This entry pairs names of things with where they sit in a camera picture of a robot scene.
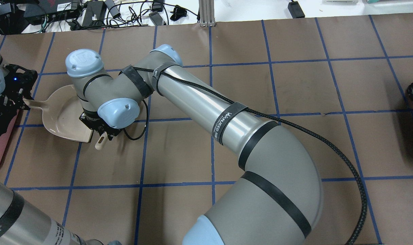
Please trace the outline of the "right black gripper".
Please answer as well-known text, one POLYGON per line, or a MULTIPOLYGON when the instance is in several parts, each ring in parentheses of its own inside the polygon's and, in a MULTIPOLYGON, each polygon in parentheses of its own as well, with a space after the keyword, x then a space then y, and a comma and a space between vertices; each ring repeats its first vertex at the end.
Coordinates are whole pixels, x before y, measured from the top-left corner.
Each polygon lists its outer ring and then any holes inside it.
POLYGON ((90 130, 98 132, 100 136, 105 132, 109 141, 118 136, 122 131, 122 129, 110 127, 102 118, 99 117, 97 112, 83 111, 79 117, 79 120, 90 130))

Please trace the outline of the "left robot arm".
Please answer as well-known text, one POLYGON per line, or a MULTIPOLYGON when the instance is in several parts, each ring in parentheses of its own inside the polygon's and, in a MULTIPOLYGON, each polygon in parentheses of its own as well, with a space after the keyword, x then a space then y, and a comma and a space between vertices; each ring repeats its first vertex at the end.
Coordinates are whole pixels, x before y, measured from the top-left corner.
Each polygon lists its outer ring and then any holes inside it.
MULTIPOLYGON (((0 54, 0 138, 18 110, 29 110, 35 70, 9 64, 0 54)), ((0 245, 100 245, 84 240, 0 182, 0 245)))

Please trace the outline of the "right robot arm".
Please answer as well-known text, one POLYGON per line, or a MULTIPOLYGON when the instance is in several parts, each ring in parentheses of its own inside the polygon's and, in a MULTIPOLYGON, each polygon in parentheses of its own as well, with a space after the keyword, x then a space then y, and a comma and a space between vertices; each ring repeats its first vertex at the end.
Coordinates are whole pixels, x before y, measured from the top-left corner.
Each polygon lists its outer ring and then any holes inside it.
POLYGON ((124 129, 138 117, 139 102, 156 91, 238 156, 244 174, 197 219, 183 245, 304 243, 321 216, 322 184, 309 153, 283 125, 197 88, 209 85, 184 69, 167 44, 116 79, 91 49, 71 52, 65 65, 88 118, 124 129))

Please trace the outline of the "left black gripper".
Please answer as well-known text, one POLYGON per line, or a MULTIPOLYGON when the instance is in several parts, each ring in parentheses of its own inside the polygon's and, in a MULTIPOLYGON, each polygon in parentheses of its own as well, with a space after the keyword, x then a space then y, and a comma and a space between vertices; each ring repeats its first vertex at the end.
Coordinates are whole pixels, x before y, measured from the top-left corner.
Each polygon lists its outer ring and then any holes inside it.
POLYGON ((19 65, 3 65, 6 76, 0 80, 0 136, 7 132, 10 122, 18 110, 29 110, 24 99, 33 100, 31 89, 37 81, 35 70, 19 65))

